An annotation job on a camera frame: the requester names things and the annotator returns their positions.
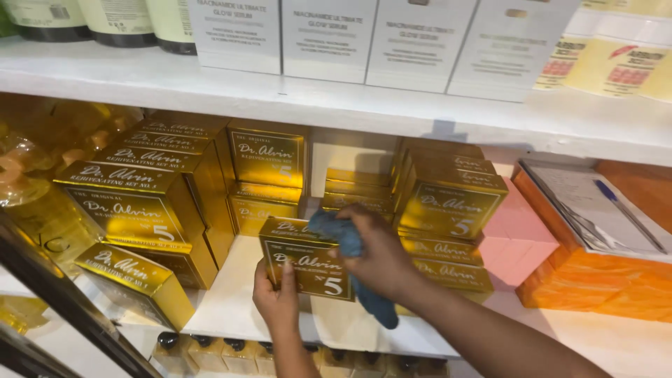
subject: black bottle cap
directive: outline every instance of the black bottle cap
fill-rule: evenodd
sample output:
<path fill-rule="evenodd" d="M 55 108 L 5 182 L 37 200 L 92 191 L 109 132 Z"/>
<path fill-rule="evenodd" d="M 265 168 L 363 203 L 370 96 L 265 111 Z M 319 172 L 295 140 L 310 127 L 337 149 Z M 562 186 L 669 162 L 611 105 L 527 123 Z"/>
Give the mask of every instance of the black bottle cap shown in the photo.
<path fill-rule="evenodd" d="M 175 332 L 161 332 L 157 338 L 157 342 L 165 350 L 171 350 L 179 341 L 179 335 Z"/>
<path fill-rule="evenodd" d="M 380 353 L 375 353 L 375 352 L 364 352 L 364 360 L 369 364 L 369 365 L 374 365 L 376 361 L 380 358 Z"/>
<path fill-rule="evenodd" d="M 442 358 L 429 358 L 429 366 L 433 367 L 434 369 L 440 369 L 446 365 L 448 360 L 444 360 Z"/>
<path fill-rule="evenodd" d="M 399 368 L 402 371 L 409 371 L 420 362 L 420 358 L 415 356 L 399 356 Z"/>
<path fill-rule="evenodd" d="M 266 349 L 266 353 L 273 354 L 273 343 L 268 341 L 260 341 L 259 345 L 263 346 Z"/>
<path fill-rule="evenodd" d="M 320 350 L 319 346 L 315 344 L 303 344 L 303 348 L 308 351 L 308 353 L 315 353 Z"/>
<path fill-rule="evenodd" d="M 245 349 L 245 340 L 240 340 L 237 338 L 224 338 L 224 342 L 231 345 L 231 348 L 236 352 L 240 352 Z"/>
<path fill-rule="evenodd" d="M 190 335 L 194 340 L 198 341 L 198 345 L 201 348 L 207 348 L 212 344 L 212 338 L 210 336 L 201 336 L 201 335 Z"/>
<path fill-rule="evenodd" d="M 343 349 L 331 349 L 331 356 L 336 360 L 336 361 L 342 361 L 345 358 L 345 353 L 347 351 Z"/>

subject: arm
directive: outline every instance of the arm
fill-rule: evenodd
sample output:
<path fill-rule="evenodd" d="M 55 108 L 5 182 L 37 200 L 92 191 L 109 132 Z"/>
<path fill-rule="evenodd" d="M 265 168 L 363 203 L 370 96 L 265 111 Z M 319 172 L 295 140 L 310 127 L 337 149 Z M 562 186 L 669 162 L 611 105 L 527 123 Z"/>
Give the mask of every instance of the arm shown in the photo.
<path fill-rule="evenodd" d="M 380 215 L 352 205 L 338 217 L 355 223 L 366 248 L 344 258 L 345 268 L 431 324 L 484 377 L 610 378 L 560 342 L 425 278 Z"/>
<path fill-rule="evenodd" d="M 278 378 L 320 378 L 312 357 L 303 348 L 298 329 L 298 295 L 292 263 L 282 268 L 282 288 L 274 291 L 262 258 L 255 271 L 252 294 L 273 341 Z"/>

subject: pink box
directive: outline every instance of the pink box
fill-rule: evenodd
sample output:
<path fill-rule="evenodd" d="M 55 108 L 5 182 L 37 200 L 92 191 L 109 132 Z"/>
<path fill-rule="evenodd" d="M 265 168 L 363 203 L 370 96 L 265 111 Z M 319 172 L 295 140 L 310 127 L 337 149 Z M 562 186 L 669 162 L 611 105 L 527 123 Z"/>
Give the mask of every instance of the pink box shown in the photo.
<path fill-rule="evenodd" d="M 509 195 L 483 228 L 478 250 L 495 289 L 518 287 L 559 246 L 513 182 Z"/>

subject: human hand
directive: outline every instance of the human hand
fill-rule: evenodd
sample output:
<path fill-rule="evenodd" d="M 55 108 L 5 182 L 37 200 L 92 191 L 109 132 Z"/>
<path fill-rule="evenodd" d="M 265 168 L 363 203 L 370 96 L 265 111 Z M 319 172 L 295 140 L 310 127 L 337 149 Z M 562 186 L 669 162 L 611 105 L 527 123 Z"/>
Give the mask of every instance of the human hand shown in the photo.
<path fill-rule="evenodd" d="M 296 278 L 289 260 L 282 266 L 282 287 L 279 291 L 273 290 L 273 284 L 268 279 L 266 261 L 262 258 L 257 263 L 252 301 L 266 322 L 271 338 L 281 338 L 283 336 L 278 334 L 283 332 L 299 332 Z"/>
<path fill-rule="evenodd" d="M 364 286 L 391 301 L 403 303 L 409 283 L 423 276 L 413 265 L 394 229 L 380 214 L 359 203 L 342 208 L 336 217 L 352 220 L 362 237 L 364 251 L 357 258 L 339 256 L 337 248 L 329 254 L 339 257 L 345 269 Z"/>

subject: blue pen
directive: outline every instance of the blue pen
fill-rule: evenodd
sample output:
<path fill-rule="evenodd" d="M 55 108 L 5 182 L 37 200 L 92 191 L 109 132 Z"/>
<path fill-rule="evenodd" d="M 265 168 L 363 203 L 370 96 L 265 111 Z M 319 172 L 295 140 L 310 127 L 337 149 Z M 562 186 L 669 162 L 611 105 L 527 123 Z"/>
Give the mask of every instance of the blue pen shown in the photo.
<path fill-rule="evenodd" d="M 618 210 L 621 210 L 621 213 L 623 213 L 629 220 L 632 222 L 632 224 L 637 227 L 639 232 L 641 232 L 650 242 L 653 244 L 656 249 L 662 253 L 662 254 L 668 254 L 667 251 L 665 251 L 665 247 L 656 239 L 655 236 L 642 224 L 642 222 L 637 219 L 637 217 L 634 216 L 630 212 L 630 210 L 623 204 L 623 202 L 618 200 L 618 197 L 614 192 L 612 192 L 611 189 L 609 189 L 608 186 L 606 186 L 602 181 L 600 180 L 595 180 L 595 185 L 599 188 L 599 191 L 604 194 L 605 197 L 607 197 L 613 204 L 618 208 Z"/>

